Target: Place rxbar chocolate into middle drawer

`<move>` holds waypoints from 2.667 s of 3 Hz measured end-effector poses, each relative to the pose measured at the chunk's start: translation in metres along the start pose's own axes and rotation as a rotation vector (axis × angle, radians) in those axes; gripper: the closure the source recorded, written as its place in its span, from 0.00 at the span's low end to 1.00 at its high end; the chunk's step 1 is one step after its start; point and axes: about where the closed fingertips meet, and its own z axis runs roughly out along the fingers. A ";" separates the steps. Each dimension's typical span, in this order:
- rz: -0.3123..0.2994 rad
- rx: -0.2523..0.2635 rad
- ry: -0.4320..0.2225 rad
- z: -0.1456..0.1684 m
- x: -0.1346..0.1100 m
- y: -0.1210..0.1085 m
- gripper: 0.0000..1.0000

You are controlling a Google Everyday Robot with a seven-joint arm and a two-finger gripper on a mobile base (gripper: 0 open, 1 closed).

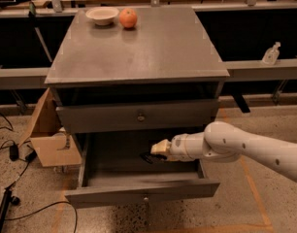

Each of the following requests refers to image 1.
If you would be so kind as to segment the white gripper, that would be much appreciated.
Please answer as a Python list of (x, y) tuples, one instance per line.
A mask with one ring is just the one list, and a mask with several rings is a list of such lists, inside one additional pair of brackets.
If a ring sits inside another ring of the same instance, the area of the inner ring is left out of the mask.
[(204, 133), (181, 134), (175, 136), (171, 142), (167, 139), (154, 144), (150, 153), (168, 155), (169, 161), (189, 162), (203, 157), (203, 150), (207, 148), (204, 143)]

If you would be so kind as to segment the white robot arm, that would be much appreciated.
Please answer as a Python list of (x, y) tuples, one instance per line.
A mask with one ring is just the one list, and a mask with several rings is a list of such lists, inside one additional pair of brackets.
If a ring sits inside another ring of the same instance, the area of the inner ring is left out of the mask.
[(162, 140), (150, 153), (183, 162), (232, 162), (244, 155), (297, 183), (297, 144), (251, 134), (222, 121), (208, 124), (201, 133)]

